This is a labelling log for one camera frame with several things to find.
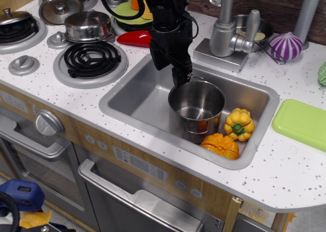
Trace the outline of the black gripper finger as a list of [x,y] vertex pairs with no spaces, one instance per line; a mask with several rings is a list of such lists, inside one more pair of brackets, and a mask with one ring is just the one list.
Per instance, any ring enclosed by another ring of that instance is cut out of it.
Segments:
[[170,65],[170,61],[164,56],[163,52],[154,46],[150,46],[150,53],[154,66],[157,70],[162,70]]
[[191,66],[185,68],[178,68],[178,67],[172,68],[172,77],[173,77],[174,86],[176,88],[180,88],[181,86],[189,82],[192,76],[193,76],[193,68]]

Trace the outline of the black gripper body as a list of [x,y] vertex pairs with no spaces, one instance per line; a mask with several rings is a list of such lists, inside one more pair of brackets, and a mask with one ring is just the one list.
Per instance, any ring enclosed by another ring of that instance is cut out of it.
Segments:
[[150,46],[161,50],[170,65],[178,68],[192,67],[188,48],[199,32],[193,33],[193,25],[198,26],[197,21],[188,12],[184,12],[175,29],[166,32],[151,29]]

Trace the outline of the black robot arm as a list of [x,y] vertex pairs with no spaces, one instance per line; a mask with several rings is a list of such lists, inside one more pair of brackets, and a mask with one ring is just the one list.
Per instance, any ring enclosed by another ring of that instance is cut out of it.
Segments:
[[139,11],[133,16],[118,15],[106,0],[101,2],[110,14],[124,20],[139,18],[148,6],[153,15],[149,48],[156,69],[172,65],[173,82],[177,88],[190,81],[193,66],[188,48],[196,38],[193,24],[197,22],[186,11],[187,0],[137,0]]

